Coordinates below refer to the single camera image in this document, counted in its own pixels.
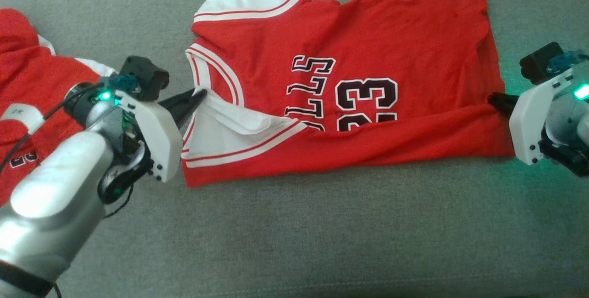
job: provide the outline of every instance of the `red jersey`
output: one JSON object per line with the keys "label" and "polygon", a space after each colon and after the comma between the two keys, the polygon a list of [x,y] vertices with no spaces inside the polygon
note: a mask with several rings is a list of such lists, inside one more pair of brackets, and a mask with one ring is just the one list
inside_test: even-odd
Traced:
{"label": "red jersey", "polygon": [[208,88],[188,185],[513,156],[486,0],[206,0],[186,54]]}
{"label": "red jersey", "polygon": [[[46,114],[75,84],[96,82],[101,75],[114,72],[95,61],[54,54],[27,17],[13,9],[0,9],[0,116],[11,103],[32,105]],[[65,112],[53,114],[0,172],[0,206],[61,141],[81,130]],[[21,122],[0,120],[0,160],[25,134],[27,127]]]}

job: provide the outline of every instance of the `gray couch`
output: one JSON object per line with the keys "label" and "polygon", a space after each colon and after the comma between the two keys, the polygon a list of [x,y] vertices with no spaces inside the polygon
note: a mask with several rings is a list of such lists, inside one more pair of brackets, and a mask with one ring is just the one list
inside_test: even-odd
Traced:
{"label": "gray couch", "polygon": [[[0,0],[57,52],[127,55],[189,89],[204,0]],[[589,50],[587,0],[489,0],[509,92],[552,40]],[[579,67],[589,79],[589,65]],[[589,189],[545,160],[466,158],[187,189],[142,179],[61,279],[66,298],[504,297],[589,289]]]}

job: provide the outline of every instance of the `clothing tag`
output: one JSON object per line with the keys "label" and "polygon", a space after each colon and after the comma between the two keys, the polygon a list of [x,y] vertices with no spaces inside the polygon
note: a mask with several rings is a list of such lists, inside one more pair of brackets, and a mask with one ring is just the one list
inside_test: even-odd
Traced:
{"label": "clothing tag", "polygon": [[29,135],[32,135],[45,123],[40,111],[36,107],[25,103],[13,103],[10,105],[0,120],[19,120],[27,126]]}

